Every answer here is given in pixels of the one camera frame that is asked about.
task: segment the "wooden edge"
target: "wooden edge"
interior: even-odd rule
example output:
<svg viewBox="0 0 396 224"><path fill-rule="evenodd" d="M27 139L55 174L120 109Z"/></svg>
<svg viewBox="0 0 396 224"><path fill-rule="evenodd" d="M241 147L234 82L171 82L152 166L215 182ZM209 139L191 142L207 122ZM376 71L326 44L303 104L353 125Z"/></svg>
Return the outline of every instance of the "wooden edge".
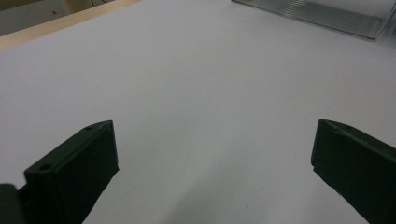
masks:
<svg viewBox="0 0 396 224"><path fill-rule="evenodd" d="M0 50L9 49L30 40L39 38L40 36L54 33L66 27L90 20L100 15L104 15L121 7L128 7L129 5L140 1L141 0L115 0L98 7L93 7L59 18L57 20L48 21L9 35L0 36Z"/></svg>

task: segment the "screw hole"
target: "screw hole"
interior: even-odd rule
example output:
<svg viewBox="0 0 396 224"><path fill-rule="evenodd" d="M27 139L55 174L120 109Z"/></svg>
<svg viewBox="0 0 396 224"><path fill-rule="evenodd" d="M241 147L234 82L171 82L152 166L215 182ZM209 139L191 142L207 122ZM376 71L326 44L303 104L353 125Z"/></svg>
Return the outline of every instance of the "screw hole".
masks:
<svg viewBox="0 0 396 224"><path fill-rule="evenodd" d="M40 166L40 171L48 171L52 167L51 164L45 164Z"/></svg>

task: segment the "transparent plastic box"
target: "transparent plastic box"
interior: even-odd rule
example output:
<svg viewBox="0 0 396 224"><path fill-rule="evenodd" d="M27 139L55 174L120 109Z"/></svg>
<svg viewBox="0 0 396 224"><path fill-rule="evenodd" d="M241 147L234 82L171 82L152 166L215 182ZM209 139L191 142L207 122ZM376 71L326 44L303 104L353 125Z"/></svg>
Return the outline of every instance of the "transparent plastic box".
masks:
<svg viewBox="0 0 396 224"><path fill-rule="evenodd" d="M345 34L377 39L396 11L395 0L233 0Z"/></svg>

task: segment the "white table surface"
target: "white table surface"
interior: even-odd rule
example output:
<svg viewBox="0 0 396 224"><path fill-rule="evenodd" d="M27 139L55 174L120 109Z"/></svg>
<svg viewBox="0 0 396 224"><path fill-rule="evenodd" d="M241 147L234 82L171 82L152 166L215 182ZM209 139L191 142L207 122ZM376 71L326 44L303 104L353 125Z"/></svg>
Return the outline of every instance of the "white table surface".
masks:
<svg viewBox="0 0 396 224"><path fill-rule="evenodd" d="M396 146L396 50L229 0L144 0L0 52L0 182L113 119L85 224L358 224L313 171L318 119Z"/></svg>

